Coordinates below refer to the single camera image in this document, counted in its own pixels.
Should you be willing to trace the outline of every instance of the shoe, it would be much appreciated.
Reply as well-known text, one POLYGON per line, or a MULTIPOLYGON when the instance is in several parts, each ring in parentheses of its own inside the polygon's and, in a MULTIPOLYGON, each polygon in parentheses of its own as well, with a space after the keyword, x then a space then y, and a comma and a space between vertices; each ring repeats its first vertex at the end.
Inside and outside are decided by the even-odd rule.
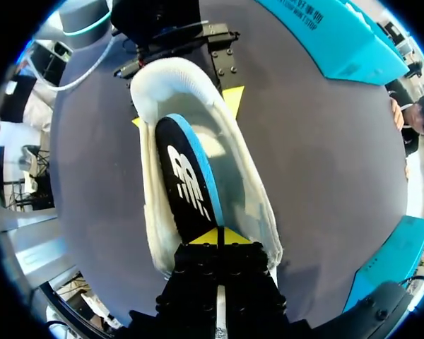
MULTIPOLYGON (((269 258, 269 270, 274 270, 283 255, 275 217, 237 122, 211 79, 186 59, 160 59, 134 76, 130 91, 140 117, 144 213, 155 267, 169 276, 175 267, 177 247, 183 240, 188 241, 182 238, 183 231, 179 233, 182 225, 177 225, 179 218, 174 217, 168 201, 170 193, 165 188, 157 147, 157 134, 161 131, 156 131, 159 121, 165 124, 162 119, 166 116, 181 116, 200 142, 216 184, 221 216, 212 201, 206 207, 208 216, 215 218, 218 226, 229 227, 252 242, 261 242, 269 258)), ((176 151, 179 157, 184 154, 176 151)), ((182 189, 182 182, 173 186, 180 196, 177 184, 182 189)))

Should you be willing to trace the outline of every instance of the yellow triangle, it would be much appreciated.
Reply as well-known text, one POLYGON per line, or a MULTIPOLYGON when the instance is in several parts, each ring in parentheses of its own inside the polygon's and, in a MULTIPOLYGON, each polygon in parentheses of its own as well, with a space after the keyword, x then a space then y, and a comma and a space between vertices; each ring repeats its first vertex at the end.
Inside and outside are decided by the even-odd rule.
POLYGON ((216 245, 218 243, 218 230, 215 227, 213 230, 210 230, 206 234, 201 235, 199 238, 196 238, 190 244, 201 245, 208 242, 209 244, 216 245))
POLYGON ((230 109, 234 119, 237 118, 237 112, 239 111, 240 100, 242 99, 242 94, 245 86, 228 88, 223 91, 223 99, 226 102, 226 105, 230 109))
POLYGON ((237 242, 238 244, 251 244, 247 238, 242 237, 234 231, 231 231, 229 228, 225 227, 225 245, 231 245, 237 242))
POLYGON ((140 118, 135 118, 134 120, 132 120, 132 124, 137 127, 140 127, 140 118))

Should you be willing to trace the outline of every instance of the person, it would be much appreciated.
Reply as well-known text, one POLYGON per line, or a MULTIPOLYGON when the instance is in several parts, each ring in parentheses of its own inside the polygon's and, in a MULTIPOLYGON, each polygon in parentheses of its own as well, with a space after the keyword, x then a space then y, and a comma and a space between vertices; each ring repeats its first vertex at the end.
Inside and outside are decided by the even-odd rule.
POLYGON ((420 78, 423 75, 421 71, 423 69, 423 63, 421 61, 415 61, 408 65, 409 71, 405 74, 405 78, 410 79, 414 76, 420 78))
POLYGON ((385 88, 391 97, 394 121, 404 138, 408 157, 418 150, 419 135, 424 136, 424 96, 414 102, 399 80, 388 83, 385 88))

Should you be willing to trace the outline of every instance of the screw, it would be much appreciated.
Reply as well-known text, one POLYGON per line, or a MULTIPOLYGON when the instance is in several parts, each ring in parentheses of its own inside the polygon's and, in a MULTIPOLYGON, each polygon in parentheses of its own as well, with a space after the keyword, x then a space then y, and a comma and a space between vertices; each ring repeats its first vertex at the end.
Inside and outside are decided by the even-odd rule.
POLYGON ((375 301, 373 298, 371 297, 366 297, 363 299, 363 303, 364 305, 368 306, 368 307, 374 307, 375 306, 375 301))
POLYGON ((204 304, 203 305, 203 311, 205 311, 205 312, 210 312, 210 311, 212 311, 213 310, 213 306, 212 305, 207 305, 207 304, 204 304))
POLYGON ((278 301, 276 302, 276 305, 285 309, 286 304, 287 304, 287 301, 285 297, 283 295, 280 295, 278 301))
POLYGON ((379 309, 375 314, 375 318, 380 321, 385 320, 386 318, 388 318, 388 311, 386 309, 379 309))
POLYGON ((161 305, 165 302, 165 300, 163 299, 163 297, 161 295, 159 295, 158 297, 155 298, 155 302, 157 304, 161 305))
POLYGON ((177 274, 185 273, 185 268, 177 267, 177 268, 175 268, 175 273, 177 273, 177 274))

